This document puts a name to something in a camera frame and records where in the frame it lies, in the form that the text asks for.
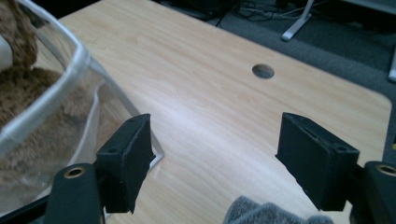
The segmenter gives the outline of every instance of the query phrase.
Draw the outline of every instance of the gray fabric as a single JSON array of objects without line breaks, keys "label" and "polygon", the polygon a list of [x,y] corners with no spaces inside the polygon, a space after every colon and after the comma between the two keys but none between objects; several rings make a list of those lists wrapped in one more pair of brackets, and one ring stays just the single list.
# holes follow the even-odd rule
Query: gray fabric
[{"label": "gray fabric", "polygon": [[224,224],[332,224],[325,216],[314,216],[304,220],[285,211],[274,203],[259,205],[241,196],[231,205]]}]

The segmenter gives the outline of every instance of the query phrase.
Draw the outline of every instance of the wooden table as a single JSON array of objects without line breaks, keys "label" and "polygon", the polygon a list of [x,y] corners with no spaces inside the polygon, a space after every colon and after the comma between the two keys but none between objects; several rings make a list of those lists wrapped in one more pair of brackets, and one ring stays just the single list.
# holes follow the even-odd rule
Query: wooden table
[{"label": "wooden table", "polygon": [[[152,115],[165,150],[134,214],[108,223],[222,223],[240,195],[317,214],[275,158],[282,112],[361,150],[360,165],[381,160],[390,103],[380,94],[149,0],[104,0],[61,22]],[[258,63],[275,76],[253,75]],[[349,211],[325,214],[346,223]]]}]

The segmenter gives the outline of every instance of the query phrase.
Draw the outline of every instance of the metal leg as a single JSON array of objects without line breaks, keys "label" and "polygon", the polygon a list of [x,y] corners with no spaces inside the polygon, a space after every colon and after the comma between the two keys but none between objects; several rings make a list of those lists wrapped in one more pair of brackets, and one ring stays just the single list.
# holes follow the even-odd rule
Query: metal leg
[{"label": "metal leg", "polygon": [[303,27],[303,25],[308,21],[311,17],[309,14],[309,10],[311,10],[312,5],[314,5],[315,0],[308,0],[306,3],[303,15],[301,15],[300,19],[298,19],[285,34],[282,35],[282,40],[289,41],[291,38]]},{"label": "metal leg", "polygon": [[389,80],[392,82],[396,82],[396,47],[393,52],[392,65],[390,66]]}]

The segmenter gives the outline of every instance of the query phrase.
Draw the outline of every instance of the clear plastic container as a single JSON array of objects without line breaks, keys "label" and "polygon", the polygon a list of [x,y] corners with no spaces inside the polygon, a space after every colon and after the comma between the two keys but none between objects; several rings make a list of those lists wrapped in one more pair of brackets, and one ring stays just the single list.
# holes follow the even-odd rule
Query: clear plastic container
[{"label": "clear plastic container", "polygon": [[[94,162],[103,143],[139,114],[75,36],[31,1],[19,4],[36,30],[39,52],[34,67],[56,71],[60,77],[0,132],[0,216],[47,195],[61,168]],[[150,167],[163,157],[161,145],[151,136],[157,157]]]}]

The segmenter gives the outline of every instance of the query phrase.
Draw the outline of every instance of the hole in table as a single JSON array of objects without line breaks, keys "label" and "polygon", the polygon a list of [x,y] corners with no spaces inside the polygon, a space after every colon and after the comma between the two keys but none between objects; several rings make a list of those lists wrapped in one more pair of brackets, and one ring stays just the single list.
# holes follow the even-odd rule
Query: hole in table
[{"label": "hole in table", "polygon": [[251,71],[253,72],[254,75],[256,75],[256,77],[261,77],[261,78],[271,78],[275,74],[275,71],[272,67],[263,63],[258,63],[254,65]]}]

